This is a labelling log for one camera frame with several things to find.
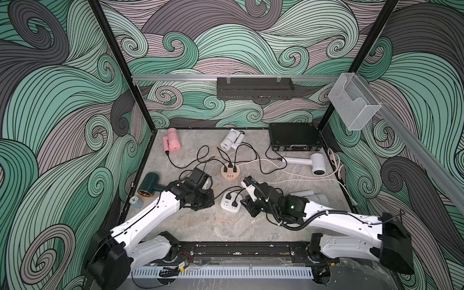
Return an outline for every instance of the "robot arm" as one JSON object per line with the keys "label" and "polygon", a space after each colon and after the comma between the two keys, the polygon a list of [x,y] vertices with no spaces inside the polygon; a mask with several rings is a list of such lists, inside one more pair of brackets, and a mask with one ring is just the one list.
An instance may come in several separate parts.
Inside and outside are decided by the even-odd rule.
{"label": "robot arm", "polygon": [[382,217],[348,213],[322,206],[306,198],[284,196],[266,183],[258,184],[251,176],[242,186],[248,196],[241,204],[252,217],[270,213],[279,226],[301,230],[311,225],[346,236],[313,234],[309,256],[317,262],[328,258],[363,258],[380,262],[403,274],[413,274],[411,235],[400,219],[389,213]]}
{"label": "robot arm", "polygon": [[[140,243],[166,217],[182,207],[199,210],[214,205],[211,189],[201,189],[209,176],[195,168],[187,180],[171,182],[148,207],[111,231],[97,232],[90,242],[82,274],[103,289],[116,289],[136,269],[153,260],[173,261],[179,241],[168,232]],[[346,236],[315,233],[308,255],[324,263],[338,257],[366,258],[404,274],[413,274],[411,235],[401,221],[389,213],[382,218],[364,216],[319,205],[303,197],[284,196],[252,177],[242,182],[249,195],[241,200],[252,217],[270,213],[279,226],[289,230],[318,226]]]}
{"label": "robot arm", "polygon": [[214,205],[212,189],[201,189],[209,175],[195,168],[182,183],[173,181],[145,209],[114,227],[98,231],[87,249],[81,272],[103,289],[116,289],[131,270],[156,259],[174,260],[179,241],[168,232],[140,241],[169,215],[182,207],[195,211]]}

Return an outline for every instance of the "wave pattern wallpaper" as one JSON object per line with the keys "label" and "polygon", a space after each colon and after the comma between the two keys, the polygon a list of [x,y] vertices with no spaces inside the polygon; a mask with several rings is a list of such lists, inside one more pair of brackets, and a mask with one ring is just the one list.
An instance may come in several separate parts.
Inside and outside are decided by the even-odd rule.
{"label": "wave pattern wallpaper", "polygon": [[[464,3],[397,9],[359,73],[464,186]],[[347,131],[334,113],[324,130],[345,164],[343,179],[364,214],[406,212],[415,274],[406,289],[464,287],[464,218],[380,116]]]}
{"label": "wave pattern wallpaper", "polygon": [[[384,5],[364,0],[101,3],[132,74],[338,75],[348,71],[366,28]],[[296,83],[294,99],[263,103],[218,100],[216,83],[138,85],[157,127],[265,127],[318,123],[333,84]]]}
{"label": "wave pattern wallpaper", "polygon": [[86,0],[0,2],[0,87],[0,288],[81,288],[151,132]]}

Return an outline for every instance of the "white cable tray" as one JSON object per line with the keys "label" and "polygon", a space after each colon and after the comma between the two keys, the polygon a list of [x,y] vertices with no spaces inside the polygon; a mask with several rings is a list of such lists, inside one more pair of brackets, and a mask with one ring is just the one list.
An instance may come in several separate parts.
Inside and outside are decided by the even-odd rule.
{"label": "white cable tray", "polygon": [[[157,278],[162,267],[143,266],[132,271],[134,278]],[[273,278],[273,279],[313,279],[310,267],[285,266],[191,266],[179,276],[172,278]]]}
{"label": "white cable tray", "polygon": [[353,72],[340,75],[329,99],[349,131],[361,130],[382,107],[367,81]]}

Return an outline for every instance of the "round power socket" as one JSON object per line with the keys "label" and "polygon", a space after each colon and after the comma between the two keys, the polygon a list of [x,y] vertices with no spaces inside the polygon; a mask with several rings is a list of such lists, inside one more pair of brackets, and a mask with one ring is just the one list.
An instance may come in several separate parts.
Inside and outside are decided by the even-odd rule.
{"label": "round power socket", "polygon": [[238,179],[240,175],[240,167],[238,167],[238,164],[236,164],[235,167],[237,168],[237,172],[234,172],[231,167],[226,167],[227,172],[224,172],[224,165],[221,167],[221,176],[225,181],[236,181]]}

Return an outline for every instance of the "small bottle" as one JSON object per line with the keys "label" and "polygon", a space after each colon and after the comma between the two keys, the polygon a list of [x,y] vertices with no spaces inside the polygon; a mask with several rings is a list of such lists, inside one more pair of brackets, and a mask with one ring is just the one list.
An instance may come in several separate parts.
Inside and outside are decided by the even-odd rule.
{"label": "small bottle", "polygon": [[132,204],[136,209],[141,209],[143,207],[143,201],[141,201],[135,195],[129,199],[129,203]]}

